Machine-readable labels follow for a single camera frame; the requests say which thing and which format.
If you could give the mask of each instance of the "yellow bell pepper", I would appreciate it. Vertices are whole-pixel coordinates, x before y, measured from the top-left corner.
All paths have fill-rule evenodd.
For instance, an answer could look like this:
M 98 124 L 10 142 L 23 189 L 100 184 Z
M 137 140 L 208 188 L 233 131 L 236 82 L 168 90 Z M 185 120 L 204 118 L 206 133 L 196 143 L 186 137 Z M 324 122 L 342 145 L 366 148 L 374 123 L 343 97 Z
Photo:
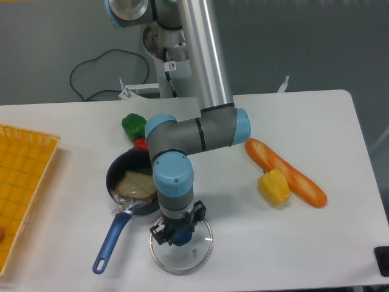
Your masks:
M 284 173 L 280 169 L 272 169 L 258 178 L 258 188 L 262 195 L 276 206 L 287 201 L 291 195 Z

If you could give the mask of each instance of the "glass lid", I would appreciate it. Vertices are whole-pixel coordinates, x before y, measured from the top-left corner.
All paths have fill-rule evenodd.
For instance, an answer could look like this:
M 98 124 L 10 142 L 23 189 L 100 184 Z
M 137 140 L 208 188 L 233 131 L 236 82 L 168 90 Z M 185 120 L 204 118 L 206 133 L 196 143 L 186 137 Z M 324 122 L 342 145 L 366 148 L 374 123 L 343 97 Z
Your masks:
M 153 226 L 161 225 L 162 217 Z M 187 275 L 197 271 L 208 260 L 213 247 L 213 234 L 207 220 L 197 223 L 190 242 L 182 245 L 159 245 L 150 233 L 149 247 L 154 261 L 166 272 Z

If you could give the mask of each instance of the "blue pan handle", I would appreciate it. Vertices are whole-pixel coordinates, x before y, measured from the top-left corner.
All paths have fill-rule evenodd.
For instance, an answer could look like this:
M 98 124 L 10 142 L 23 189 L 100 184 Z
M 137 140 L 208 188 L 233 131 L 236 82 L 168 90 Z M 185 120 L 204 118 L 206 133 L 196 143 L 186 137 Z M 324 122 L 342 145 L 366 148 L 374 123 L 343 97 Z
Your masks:
M 121 212 L 115 216 L 108 234 L 105 237 L 104 243 L 100 251 L 98 252 L 95 263 L 93 264 L 93 273 L 102 274 L 107 267 L 109 258 L 114 251 L 117 240 L 124 226 L 129 222 L 133 215 L 131 213 Z

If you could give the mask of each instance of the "gray floor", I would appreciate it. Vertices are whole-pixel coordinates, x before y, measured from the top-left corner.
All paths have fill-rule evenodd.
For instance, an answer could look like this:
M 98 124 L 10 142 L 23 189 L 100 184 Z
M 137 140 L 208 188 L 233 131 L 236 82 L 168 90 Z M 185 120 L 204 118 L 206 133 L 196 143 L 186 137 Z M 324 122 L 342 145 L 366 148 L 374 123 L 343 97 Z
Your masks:
M 372 149 L 389 126 L 389 1 L 215 0 L 215 5 L 234 94 L 275 92 L 286 75 L 289 91 L 351 93 L 389 211 L 389 139 Z M 71 70 L 113 48 L 147 57 L 142 32 L 143 27 L 113 28 L 102 1 L 0 3 L 0 105 L 80 101 L 69 86 Z M 120 89 L 119 77 L 138 84 L 145 74 L 141 60 L 117 53 L 80 68 L 74 85 L 87 97 Z

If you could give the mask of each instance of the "white table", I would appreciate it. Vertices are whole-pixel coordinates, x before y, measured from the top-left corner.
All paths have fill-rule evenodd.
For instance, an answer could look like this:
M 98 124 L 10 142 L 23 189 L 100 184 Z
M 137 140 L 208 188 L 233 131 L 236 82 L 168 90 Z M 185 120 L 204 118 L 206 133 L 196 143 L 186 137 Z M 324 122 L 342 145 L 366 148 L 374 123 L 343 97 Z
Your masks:
M 189 276 L 161 270 L 148 250 L 154 213 L 133 218 L 104 274 L 92 264 L 111 225 L 105 189 L 111 162 L 132 147 L 120 126 L 199 116 L 196 99 L 130 100 L 0 107 L 0 123 L 62 137 L 1 291 L 250 291 L 389 283 L 373 249 L 389 227 L 351 96 L 345 91 L 236 96 L 255 137 L 328 195 L 314 209 L 292 195 L 272 207 L 257 191 L 262 171 L 236 145 L 190 157 L 196 199 L 207 206 L 215 245 Z

